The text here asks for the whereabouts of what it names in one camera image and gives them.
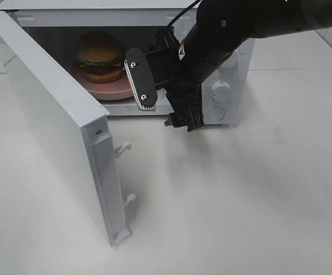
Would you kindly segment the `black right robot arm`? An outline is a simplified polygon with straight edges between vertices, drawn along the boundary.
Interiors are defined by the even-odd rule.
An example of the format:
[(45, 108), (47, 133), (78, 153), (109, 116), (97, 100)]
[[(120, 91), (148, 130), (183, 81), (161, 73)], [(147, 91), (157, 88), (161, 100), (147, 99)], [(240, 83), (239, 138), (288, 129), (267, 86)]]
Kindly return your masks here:
[(155, 86), (143, 92), (145, 106), (163, 88), (172, 106), (165, 125), (193, 131), (203, 126), (201, 85), (244, 41), (332, 27), (332, 1), (195, 1), (196, 22), (177, 40), (171, 24), (147, 55)]

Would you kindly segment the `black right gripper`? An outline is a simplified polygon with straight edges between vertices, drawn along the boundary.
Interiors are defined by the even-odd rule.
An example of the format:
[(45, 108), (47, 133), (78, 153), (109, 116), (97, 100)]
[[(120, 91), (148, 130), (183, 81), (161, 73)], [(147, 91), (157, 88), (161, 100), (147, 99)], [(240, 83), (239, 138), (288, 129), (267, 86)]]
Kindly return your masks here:
[(201, 99), (203, 58), (199, 48), (179, 45), (173, 26), (157, 33), (154, 51), (145, 55), (148, 89), (144, 92), (144, 105), (155, 105), (156, 89), (164, 88), (173, 109), (164, 125), (186, 126), (191, 132), (204, 125)]

